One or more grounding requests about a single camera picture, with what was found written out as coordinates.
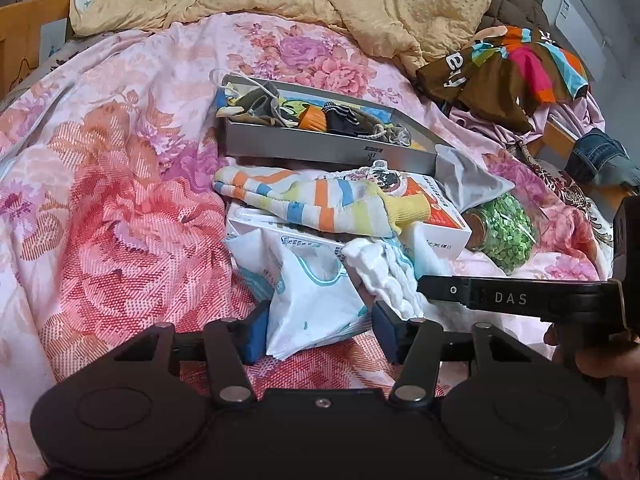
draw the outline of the plastic bag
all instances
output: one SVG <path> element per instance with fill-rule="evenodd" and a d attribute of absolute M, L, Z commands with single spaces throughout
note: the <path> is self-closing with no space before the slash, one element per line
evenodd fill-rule
<path fill-rule="evenodd" d="M 225 244 L 255 299 L 271 299 L 267 355 L 284 360 L 370 329 L 370 311 L 327 247 L 287 248 L 262 229 Z"/>

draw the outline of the glass jar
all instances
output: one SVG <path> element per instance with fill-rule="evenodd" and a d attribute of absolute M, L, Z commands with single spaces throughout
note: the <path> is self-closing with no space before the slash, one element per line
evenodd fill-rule
<path fill-rule="evenodd" d="M 463 214 L 471 228 L 466 244 L 482 251 L 507 274 L 524 264 L 536 243 L 531 220 L 510 193 L 505 193 Z"/>

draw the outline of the jeans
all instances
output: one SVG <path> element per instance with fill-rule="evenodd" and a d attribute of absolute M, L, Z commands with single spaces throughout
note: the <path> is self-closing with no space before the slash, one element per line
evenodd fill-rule
<path fill-rule="evenodd" d="M 640 188 L 640 168 L 622 144 L 594 128 L 578 139 L 564 170 L 578 184 Z"/>

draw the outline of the screw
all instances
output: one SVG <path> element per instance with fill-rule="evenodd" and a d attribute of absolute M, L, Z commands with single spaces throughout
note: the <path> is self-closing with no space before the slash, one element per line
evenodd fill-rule
<path fill-rule="evenodd" d="M 331 401 L 329 399 L 316 399 L 316 406 L 318 408 L 330 408 L 331 407 Z"/>
<path fill-rule="evenodd" d="M 427 392 L 423 388 L 420 386 L 413 386 L 412 384 L 400 386 L 395 391 L 395 394 L 398 399 L 405 400 L 406 402 L 417 402 L 418 400 L 423 400 L 424 397 L 427 396 Z"/>
<path fill-rule="evenodd" d="M 220 390 L 220 399 L 226 402 L 245 402 L 251 397 L 251 390 L 244 386 L 227 386 Z"/>

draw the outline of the wooden bed frame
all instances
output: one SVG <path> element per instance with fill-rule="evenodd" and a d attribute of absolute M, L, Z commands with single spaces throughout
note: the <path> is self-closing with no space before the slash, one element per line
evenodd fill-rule
<path fill-rule="evenodd" d="M 67 20 L 66 38 L 73 35 L 68 20 L 70 0 L 28 0 L 0 7 L 0 98 L 11 86 L 24 79 L 39 65 L 40 27 L 57 20 Z M 545 146 L 562 158 L 568 158 L 574 139 L 552 123 L 546 124 L 545 134 L 528 147 L 535 156 Z M 621 187 L 599 189 L 599 193 L 614 211 L 628 195 Z"/>

